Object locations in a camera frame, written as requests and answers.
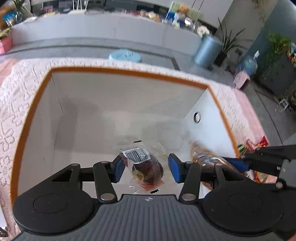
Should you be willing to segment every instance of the robotic arm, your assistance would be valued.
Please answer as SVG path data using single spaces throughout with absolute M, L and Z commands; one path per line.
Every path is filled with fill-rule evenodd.
M 20 195 L 13 215 L 23 240 L 288 240 L 296 232 L 296 146 L 267 147 L 240 159 L 239 171 L 278 177 L 258 184 L 222 164 L 204 168 L 168 156 L 180 196 L 128 195 L 118 201 L 112 183 L 125 165 L 120 156 L 90 168 L 71 164 Z M 97 198 L 82 191 L 95 183 Z M 200 182 L 213 187 L 198 199 Z

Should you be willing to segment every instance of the barcode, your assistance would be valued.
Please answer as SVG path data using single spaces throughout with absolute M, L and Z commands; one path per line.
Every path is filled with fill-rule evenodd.
M 134 163 L 141 163 L 150 159 L 149 152 L 144 148 L 130 149 L 123 151 L 126 158 L 132 160 Z

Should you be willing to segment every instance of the wall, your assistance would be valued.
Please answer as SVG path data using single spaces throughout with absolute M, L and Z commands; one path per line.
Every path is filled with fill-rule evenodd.
M 272 12 L 277 0 L 265 0 L 265 20 L 268 19 Z M 236 34 L 243 28 L 246 28 L 244 32 L 239 35 L 239 39 L 252 39 L 255 40 L 258 33 L 261 31 L 264 23 L 262 20 L 262 11 L 255 8 L 255 4 L 252 0 L 233 0 L 226 16 L 222 21 L 223 26 L 227 26 L 227 31 Z M 221 30 L 218 29 L 216 36 L 222 38 Z M 240 44 L 246 48 L 252 45 L 252 42 L 241 41 Z M 236 63 L 238 55 L 235 53 L 236 48 L 230 50 L 230 61 Z
M 292 42 L 296 42 L 296 6 L 290 0 L 278 0 L 274 10 L 266 21 L 265 26 L 259 33 L 256 40 L 248 50 L 248 54 L 253 55 L 257 50 L 261 52 L 258 59 L 262 59 L 264 52 L 269 47 L 269 41 L 266 38 L 268 33 L 277 32 L 288 36 Z
M 22 156 L 18 195 L 52 175 L 54 146 L 62 115 L 51 79 L 38 103 Z
M 196 0 L 193 8 L 200 10 L 200 20 L 219 28 L 218 18 L 222 21 L 233 0 Z

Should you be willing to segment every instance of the cable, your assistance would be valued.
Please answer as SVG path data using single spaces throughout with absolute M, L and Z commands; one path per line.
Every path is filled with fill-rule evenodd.
M 195 4 L 195 1 L 196 1 L 196 0 L 194 0 L 194 2 L 193 2 L 193 4 L 192 4 L 192 7 L 191 7 L 191 8 L 193 8 L 193 5 Z
M 203 4 L 204 0 L 202 0 L 202 4 Z M 200 8 L 202 7 L 202 4 L 200 5 Z M 192 5 L 193 6 L 193 5 Z M 198 9 L 198 11 L 200 10 L 200 8 Z
M 239 57 L 237 58 L 237 63 L 239 63 L 239 58 L 240 58 L 241 54 L 239 55 Z

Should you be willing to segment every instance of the floor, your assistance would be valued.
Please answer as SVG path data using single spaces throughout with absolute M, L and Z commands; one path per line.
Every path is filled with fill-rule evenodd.
M 151 65 L 176 69 L 190 74 L 233 85 L 233 76 L 218 67 L 212 71 L 197 66 L 192 57 L 180 52 L 152 45 L 109 39 L 52 39 L 13 47 L 0 62 L 6 58 L 49 58 L 49 57 L 87 57 L 108 58 L 118 48 L 128 48 L 139 52 L 142 62 Z M 251 82 L 245 90 L 266 136 L 271 145 L 296 144 L 296 114 L 279 112 L 277 102 L 264 89 Z

